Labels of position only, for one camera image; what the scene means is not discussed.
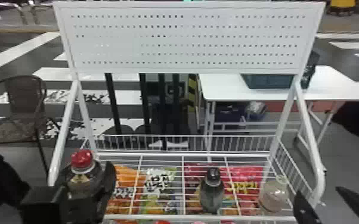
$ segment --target red bottle cap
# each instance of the red bottle cap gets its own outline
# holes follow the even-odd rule
[[[80,150],[71,155],[71,166],[83,169],[92,164],[93,156],[91,150]]]

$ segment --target white pegboard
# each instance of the white pegboard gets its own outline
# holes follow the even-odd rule
[[[78,72],[287,73],[304,66],[321,2],[55,2]]]

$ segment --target black pole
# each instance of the black pole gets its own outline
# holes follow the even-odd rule
[[[145,132],[150,135],[150,115],[149,115],[149,101],[147,99],[147,85],[145,73],[139,73],[139,80],[141,83],[141,97],[142,97],[142,108],[143,108],[143,121],[145,123]]]
[[[110,106],[112,108],[113,118],[114,118],[114,127],[116,128],[116,134],[121,135],[121,124],[120,124],[120,116],[118,115],[118,106],[116,101],[116,92],[114,91],[114,83],[111,73],[105,73],[104,76],[106,77],[106,85],[107,90],[109,92],[110,98]]]
[[[165,74],[159,73],[159,95],[160,95],[160,128],[162,135],[166,135],[167,127],[167,115],[166,115],[166,80]],[[167,150],[167,140],[162,138],[163,148],[162,150]]]
[[[173,114],[174,114],[174,135],[178,135],[180,133],[180,74],[173,74],[172,75],[172,83],[174,89],[174,98],[173,98]]]

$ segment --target bottle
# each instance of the bottle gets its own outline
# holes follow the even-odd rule
[[[274,214],[286,205],[288,199],[287,179],[277,176],[264,184],[259,194],[260,209],[264,214]]]
[[[92,195],[103,178],[100,163],[95,161],[91,150],[80,150],[71,155],[66,184],[72,198]]]
[[[223,197],[224,184],[220,178],[220,171],[218,168],[209,168],[200,184],[199,200],[203,210],[208,213],[217,214]]]

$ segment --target white table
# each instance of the white table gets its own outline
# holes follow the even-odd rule
[[[289,93],[288,89],[249,89],[239,74],[199,74],[199,83],[206,100],[204,135],[212,135],[214,132],[216,102],[284,102]],[[345,101],[359,101],[359,83],[332,67],[317,66],[309,88],[304,90],[304,97],[310,102],[308,104],[310,115],[321,125],[317,135],[317,143],[320,143],[338,108]],[[324,121],[312,112],[314,103],[320,101],[334,102],[330,108],[324,110],[327,112]],[[302,128],[299,128],[298,135],[301,134],[301,130]]]

